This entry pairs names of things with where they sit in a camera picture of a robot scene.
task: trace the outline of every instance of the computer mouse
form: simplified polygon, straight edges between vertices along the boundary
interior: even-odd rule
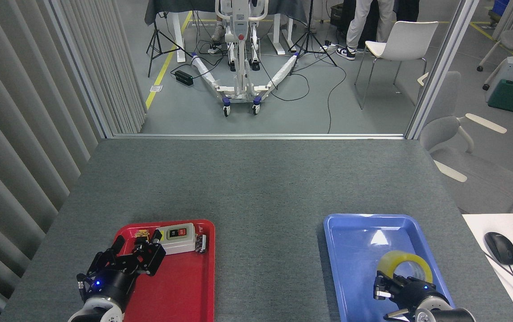
[[[483,238],[494,259],[502,265],[513,265],[513,244],[506,236],[489,232]]]

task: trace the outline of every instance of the blue storage bin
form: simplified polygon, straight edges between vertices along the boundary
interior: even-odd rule
[[[492,11],[500,15],[502,17],[504,15],[505,8],[509,4],[509,0],[496,0],[493,4]]]
[[[342,322],[382,322],[384,314],[398,310],[390,300],[375,300],[373,285],[380,258],[390,250],[422,257],[430,265],[437,291],[453,300],[422,229],[406,215],[332,214],[324,219],[324,233]],[[396,274],[412,270],[402,263]]]

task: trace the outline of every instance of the curtain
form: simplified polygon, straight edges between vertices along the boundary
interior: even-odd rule
[[[100,137],[145,111],[114,0],[0,0],[0,313]]]
[[[95,92],[97,113],[113,134],[134,134],[145,122],[125,30],[112,0],[50,0],[74,48],[75,64]]]

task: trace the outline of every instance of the gray table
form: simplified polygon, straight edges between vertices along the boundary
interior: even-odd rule
[[[352,212],[416,218],[455,304],[513,322],[440,176],[410,140],[106,140],[0,321],[66,321],[76,274],[119,228],[195,218],[216,227],[216,321],[336,321],[322,220]]]

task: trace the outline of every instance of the tripod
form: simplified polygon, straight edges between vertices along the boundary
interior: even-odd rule
[[[163,17],[165,19],[167,19],[167,13],[164,13]],[[173,39],[167,37],[167,35],[162,33],[157,28],[157,21],[156,20],[153,22],[153,25],[154,25],[153,35],[151,36],[150,44],[147,47],[147,51],[145,51],[145,53],[149,53],[149,49],[151,49],[150,68],[149,68],[149,71],[147,72],[147,77],[148,78],[151,75],[151,65],[153,63],[153,59],[156,59],[160,55],[163,55],[163,54],[166,54],[166,53],[171,53],[171,51],[183,51],[183,53],[187,54],[189,57],[191,57],[191,59],[193,58],[193,56],[191,54],[187,53],[187,51],[185,51],[185,49],[183,49],[181,46],[177,45],[177,43],[174,42]],[[161,50],[161,41],[159,40],[159,34],[161,34],[163,37],[165,37],[170,42],[172,42],[173,45],[175,45],[177,48],[171,49],[170,51],[162,51]]]
[[[310,0],[310,11],[308,12],[308,24],[306,25],[306,31],[304,32],[304,34],[302,36],[300,36],[300,38],[297,41],[294,42],[294,45],[292,45],[291,48],[289,48],[289,51],[293,51],[294,47],[299,47],[301,49],[301,52],[299,53],[299,55],[296,58],[297,61],[294,63],[294,65],[291,69],[291,74],[294,71],[294,67],[296,66],[296,63],[298,62],[298,59],[300,57],[302,57],[303,54],[315,53],[315,54],[328,55],[328,52],[326,51],[326,49],[324,47],[322,47],[322,43],[320,43],[320,41],[318,41],[318,39],[312,33],[312,31],[310,31],[310,24],[312,23],[312,6],[313,5],[314,5],[314,0]],[[314,39],[314,41],[316,41],[316,43],[318,43],[318,45],[322,49],[322,51],[312,51],[312,50],[308,49],[308,45],[310,45],[310,48],[312,49],[311,38]],[[330,55],[328,55],[328,58],[330,58],[330,61],[332,61],[332,64],[334,64],[334,66],[337,66],[336,63],[334,62],[334,59],[332,59],[332,57],[330,57]]]

